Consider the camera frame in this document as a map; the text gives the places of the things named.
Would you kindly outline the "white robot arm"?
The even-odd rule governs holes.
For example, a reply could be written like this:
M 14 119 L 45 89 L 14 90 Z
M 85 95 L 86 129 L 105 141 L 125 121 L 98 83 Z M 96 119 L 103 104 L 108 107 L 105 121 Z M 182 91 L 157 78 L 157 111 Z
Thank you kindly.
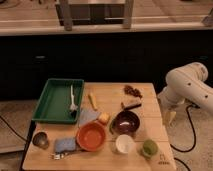
M 213 114 L 213 88 L 205 84 L 206 66 L 193 62 L 170 70 L 165 77 L 166 86 L 157 95 L 164 125 L 176 116 L 175 108 L 189 100 L 209 114 Z

